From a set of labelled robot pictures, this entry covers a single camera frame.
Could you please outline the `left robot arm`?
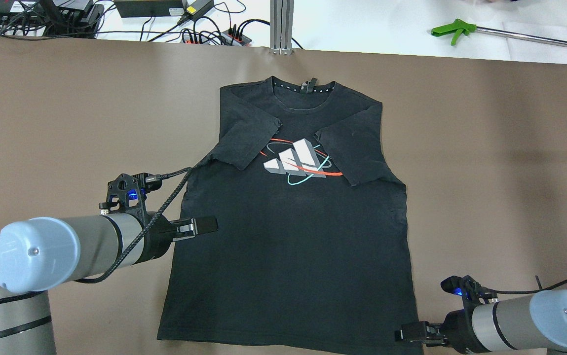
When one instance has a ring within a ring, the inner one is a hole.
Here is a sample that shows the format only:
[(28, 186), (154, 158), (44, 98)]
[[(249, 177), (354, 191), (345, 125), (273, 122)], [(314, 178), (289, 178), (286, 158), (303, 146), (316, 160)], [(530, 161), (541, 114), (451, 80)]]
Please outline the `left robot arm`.
[(148, 234), (127, 213), (53, 218), (41, 216), (0, 231), (0, 355), (55, 355), (48, 290), (166, 254), (173, 241), (218, 229), (213, 216), (168, 221)]

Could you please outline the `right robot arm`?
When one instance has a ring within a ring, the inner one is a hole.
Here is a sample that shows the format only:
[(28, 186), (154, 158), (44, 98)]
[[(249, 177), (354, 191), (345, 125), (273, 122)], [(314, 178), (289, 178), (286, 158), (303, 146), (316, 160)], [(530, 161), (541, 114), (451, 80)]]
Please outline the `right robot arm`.
[(451, 348), (463, 355), (545, 348), (567, 354), (567, 290), (543, 290), (498, 302), (464, 298), (442, 323), (417, 321), (394, 333), (397, 342)]

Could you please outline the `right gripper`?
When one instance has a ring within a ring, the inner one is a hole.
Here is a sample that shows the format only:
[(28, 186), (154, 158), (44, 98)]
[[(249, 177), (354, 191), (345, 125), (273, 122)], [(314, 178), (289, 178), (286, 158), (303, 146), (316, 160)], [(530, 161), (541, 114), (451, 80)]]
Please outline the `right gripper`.
[(418, 321), (402, 325), (395, 331), (396, 342), (420, 343), (424, 346), (444, 345), (459, 353), (474, 353), (474, 340), (471, 321), (465, 310), (448, 313), (442, 324)]

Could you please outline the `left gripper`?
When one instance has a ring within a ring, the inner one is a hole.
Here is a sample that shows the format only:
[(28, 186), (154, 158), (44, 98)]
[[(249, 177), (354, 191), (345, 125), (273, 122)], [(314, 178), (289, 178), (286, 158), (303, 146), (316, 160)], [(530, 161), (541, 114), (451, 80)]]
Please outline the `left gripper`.
[(215, 216), (200, 216), (168, 220), (160, 215), (147, 234), (141, 239), (143, 251), (140, 262), (150, 261), (164, 256), (174, 240), (188, 240), (195, 236), (218, 231), (218, 221)]

